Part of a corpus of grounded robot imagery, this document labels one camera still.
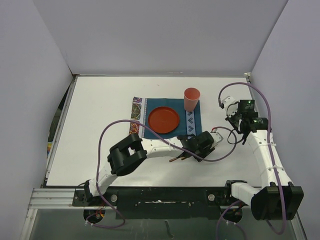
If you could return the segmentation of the blue patterned placemat cloth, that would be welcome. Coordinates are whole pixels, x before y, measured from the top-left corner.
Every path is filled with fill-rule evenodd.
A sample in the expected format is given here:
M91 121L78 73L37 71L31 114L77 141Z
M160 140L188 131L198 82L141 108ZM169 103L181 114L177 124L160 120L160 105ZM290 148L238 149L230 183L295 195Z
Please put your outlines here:
M200 104L188 112L185 111L184 100L179 98L133 97L130 118L164 139L197 136L202 132Z

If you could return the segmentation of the red round plate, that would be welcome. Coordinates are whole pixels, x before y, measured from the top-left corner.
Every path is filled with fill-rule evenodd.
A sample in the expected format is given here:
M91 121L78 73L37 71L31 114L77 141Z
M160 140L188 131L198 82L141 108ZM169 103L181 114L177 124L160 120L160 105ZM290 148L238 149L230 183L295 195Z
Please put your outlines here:
M180 116L174 109L168 106L160 106L150 112L147 122L154 132L167 134L178 127Z

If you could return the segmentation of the pink plastic cup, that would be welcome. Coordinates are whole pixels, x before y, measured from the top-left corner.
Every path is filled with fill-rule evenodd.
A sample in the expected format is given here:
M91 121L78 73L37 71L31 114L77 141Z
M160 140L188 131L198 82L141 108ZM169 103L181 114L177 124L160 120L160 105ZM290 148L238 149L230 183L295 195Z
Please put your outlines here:
M201 93L197 88L189 87L184 91L184 109L192 112L201 97Z

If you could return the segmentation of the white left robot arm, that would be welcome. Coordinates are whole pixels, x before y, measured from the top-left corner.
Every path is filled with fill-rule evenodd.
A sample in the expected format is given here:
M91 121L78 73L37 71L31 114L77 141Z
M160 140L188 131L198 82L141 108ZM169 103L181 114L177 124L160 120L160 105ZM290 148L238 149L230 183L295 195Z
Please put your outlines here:
M98 168L95 178L85 182L83 198L92 206L99 204L102 194L106 193L117 177L131 174L146 159L187 159L195 154L195 159L201 162L222 140L220 133L208 131L199 135L179 135L164 141L141 138L136 133L130 134L110 148L106 164Z

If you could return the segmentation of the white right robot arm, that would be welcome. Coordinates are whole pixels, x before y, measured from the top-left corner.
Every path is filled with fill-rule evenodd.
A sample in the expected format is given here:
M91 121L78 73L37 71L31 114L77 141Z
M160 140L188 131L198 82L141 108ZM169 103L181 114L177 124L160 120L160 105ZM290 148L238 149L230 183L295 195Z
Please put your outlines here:
M292 220L304 192L293 184L281 163L269 120L258 116L253 99L236 100L227 96L222 100L221 108L226 112L226 121L242 135L242 143L251 147L261 179L260 189L244 180L228 180L227 189L222 192L223 200L230 205L242 201L250 206L258 221Z

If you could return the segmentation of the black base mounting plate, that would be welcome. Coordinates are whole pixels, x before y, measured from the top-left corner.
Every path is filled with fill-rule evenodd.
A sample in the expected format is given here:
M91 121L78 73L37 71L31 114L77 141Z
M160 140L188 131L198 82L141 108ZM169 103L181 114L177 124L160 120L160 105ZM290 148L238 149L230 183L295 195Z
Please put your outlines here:
M86 223L98 227L103 226L107 210L113 210L118 223L106 228L115 229L126 220L218 220L224 206L231 206L225 219L238 222L245 204L237 203L225 187L110 187L103 196L77 189L72 206L83 207Z

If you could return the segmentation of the aluminium front rail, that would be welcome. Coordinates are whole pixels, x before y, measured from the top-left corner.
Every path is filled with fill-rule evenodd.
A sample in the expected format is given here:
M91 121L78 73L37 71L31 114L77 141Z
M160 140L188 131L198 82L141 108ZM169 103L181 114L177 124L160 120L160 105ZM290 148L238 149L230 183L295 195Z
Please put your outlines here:
M112 186L104 194L114 207L128 205L137 208L142 204L195 203L208 206L227 206L236 201L227 187L120 187ZM28 204L30 209L97 209L107 208L101 197L87 202L85 191L77 188L40 188L33 190Z

